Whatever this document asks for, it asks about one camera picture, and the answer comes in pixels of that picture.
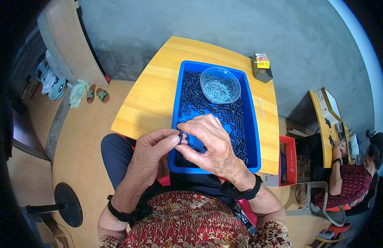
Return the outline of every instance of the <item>finger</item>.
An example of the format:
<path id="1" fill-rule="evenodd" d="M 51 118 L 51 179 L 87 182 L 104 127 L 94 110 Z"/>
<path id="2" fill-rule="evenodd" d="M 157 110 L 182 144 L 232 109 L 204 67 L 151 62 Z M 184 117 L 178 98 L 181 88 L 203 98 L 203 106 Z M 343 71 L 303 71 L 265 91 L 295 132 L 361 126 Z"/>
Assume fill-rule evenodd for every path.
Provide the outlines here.
<path id="1" fill-rule="evenodd" d="M 216 121 L 215 121 L 215 125 L 210 121 L 210 120 L 207 120 L 207 119 L 198 119 L 198 120 L 189 120 L 187 121 L 189 123 L 195 123 L 195 124 L 202 124 L 204 125 L 209 131 L 211 131 L 212 133 L 214 134 L 217 134 L 219 131 L 224 131 L 223 127 L 222 126 L 219 126 Z"/>
<path id="2" fill-rule="evenodd" d="M 179 135 L 180 131 L 177 129 L 165 129 L 160 128 L 153 132 L 147 133 L 148 141 L 151 146 L 155 146 L 162 139 L 169 137 L 171 135 Z"/>
<path id="3" fill-rule="evenodd" d="M 214 117 L 214 115 L 211 113 L 209 113 L 207 115 L 203 115 L 203 116 L 196 116 L 193 118 L 193 120 L 200 120 L 200 121 L 201 121 L 201 119 L 204 119 L 207 122 L 210 122 L 212 125 L 214 125 L 218 128 L 222 128 L 222 124 L 220 123 L 219 119 L 217 117 Z"/>
<path id="4" fill-rule="evenodd" d="M 178 128 L 188 134 L 196 136 L 206 147 L 211 146 L 211 142 L 216 136 L 203 124 L 194 122 L 179 123 Z"/>
<path id="5" fill-rule="evenodd" d="M 187 136 L 188 135 L 186 133 L 183 133 L 181 144 L 189 144 L 188 140 L 186 139 Z"/>
<path id="6" fill-rule="evenodd" d="M 195 163 L 196 165 L 201 164 L 201 159 L 204 157 L 203 154 L 195 151 L 194 149 L 192 149 L 190 146 L 186 144 L 180 144 L 178 146 L 175 146 L 175 149 L 179 151 L 180 153 L 182 153 L 182 155 L 187 161 Z"/>
<path id="7" fill-rule="evenodd" d="M 179 143 L 179 136 L 173 134 L 169 137 L 166 137 L 159 141 L 157 145 L 153 146 L 152 152 L 153 156 L 158 157 L 160 159 L 164 154 L 174 149 L 174 147 Z"/>

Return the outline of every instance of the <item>black pole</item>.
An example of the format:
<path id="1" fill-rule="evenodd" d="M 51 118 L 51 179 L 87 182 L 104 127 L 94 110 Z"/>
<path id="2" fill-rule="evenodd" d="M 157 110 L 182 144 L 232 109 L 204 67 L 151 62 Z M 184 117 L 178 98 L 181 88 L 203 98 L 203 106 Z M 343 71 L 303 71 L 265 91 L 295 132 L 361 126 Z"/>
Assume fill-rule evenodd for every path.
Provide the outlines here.
<path id="1" fill-rule="evenodd" d="M 65 208 L 65 203 L 45 205 L 45 206 L 25 206 L 26 211 L 30 214 L 54 212 Z"/>

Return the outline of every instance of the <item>sleeve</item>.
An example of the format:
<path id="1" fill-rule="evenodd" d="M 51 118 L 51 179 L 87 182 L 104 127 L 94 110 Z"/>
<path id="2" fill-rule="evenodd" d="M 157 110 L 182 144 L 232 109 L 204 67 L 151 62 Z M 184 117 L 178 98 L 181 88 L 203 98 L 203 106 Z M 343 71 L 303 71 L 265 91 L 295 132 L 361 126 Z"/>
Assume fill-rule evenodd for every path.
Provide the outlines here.
<path id="1" fill-rule="evenodd" d="M 121 241 L 111 235 L 104 235 L 99 241 L 99 248 L 118 248 L 120 245 Z"/>
<path id="2" fill-rule="evenodd" d="M 256 230 L 249 244 L 253 248 L 291 248 L 288 229 L 279 221 L 269 221 Z"/>

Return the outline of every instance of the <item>hand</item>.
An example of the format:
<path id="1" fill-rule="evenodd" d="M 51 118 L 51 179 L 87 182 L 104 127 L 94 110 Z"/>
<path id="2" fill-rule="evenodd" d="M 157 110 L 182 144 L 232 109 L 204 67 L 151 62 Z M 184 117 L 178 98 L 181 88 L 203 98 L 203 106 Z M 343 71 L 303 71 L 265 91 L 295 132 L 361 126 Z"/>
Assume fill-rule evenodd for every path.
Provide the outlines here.
<path id="1" fill-rule="evenodd" d="M 347 144 L 346 144 L 346 142 L 340 141 L 338 143 L 338 146 L 339 146 L 340 151 L 341 151 L 341 156 L 342 157 L 347 157 L 348 154 L 347 154 Z"/>
<path id="2" fill-rule="evenodd" d="M 135 182 L 144 192 L 156 179 L 161 157 L 179 143 L 179 134 L 180 131 L 176 129 L 158 129 L 140 136 L 127 169 L 127 179 Z M 183 134 L 182 138 L 182 144 L 185 145 L 186 136 Z"/>
<path id="3" fill-rule="evenodd" d="M 186 144 L 176 146 L 175 149 L 182 153 L 186 160 L 232 182 L 248 172 L 244 162 L 235 156 L 229 134 L 219 119 L 212 114 L 196 116 L 185 123 L 179 123 L 178 128 L 196 136 L 207 147 L 203 154 Z"/>
<path id="4" fill-rule="evenodd" d="M 332 150 L 332 158 L 333 160 L 340 158 L 341 159 L 341 150 L 338 145 L 336 145 Z"/>

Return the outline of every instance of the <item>black wrist strap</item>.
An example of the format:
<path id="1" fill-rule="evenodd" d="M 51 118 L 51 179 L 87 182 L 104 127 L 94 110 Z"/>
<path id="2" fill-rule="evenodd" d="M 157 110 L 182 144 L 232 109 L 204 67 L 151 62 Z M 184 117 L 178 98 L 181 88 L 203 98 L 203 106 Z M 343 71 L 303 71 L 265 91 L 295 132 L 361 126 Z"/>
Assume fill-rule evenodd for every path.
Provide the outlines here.
<path id="1" fill-rule="evenodd" d="M 113 195 L 109 195 L 107 197 L 107 199 L 109 200 L 109 202 L 107 203 L 107 208 L 117 219 L 119 219 L 119 221 L 122 221 L 122 222 L 140 221 L 141 219 L 143 219 L 144 217 L 148 216 L 149 214 L 153 212 L 153 209 L 148 204 L 138 203 L 138 205 L 136 205 L 136 208 L 132 213 L 123 213 L 123 212 L 120 213 L 113 207 L 111 202 L 112 197 Z"/>
<path id="2" fill-rule="evenodd" d="M 248 189 L 246 191 L 239 191 L 230 181 L 225 181 L 220 187 L 220 192 L 229 198 L 236 200 L 246 199 L 252 200 L 255 198 L 256 194 L 259 192 L 260 185 L 263 182 L 260 176 L 254 174 L 256 178 L 256 183 L 253 189 Z"/>
<path id="3" fill-rule="evenodd" d="M 332 165 L 334 164 L 334 163 L 336 163 L 336 162 L 339 162 L 339 164 L 341 165 L 341 159 L 340 158 L 337 158 L 337 159 L 335 159 L 333 162 L 332 162 Z"/>

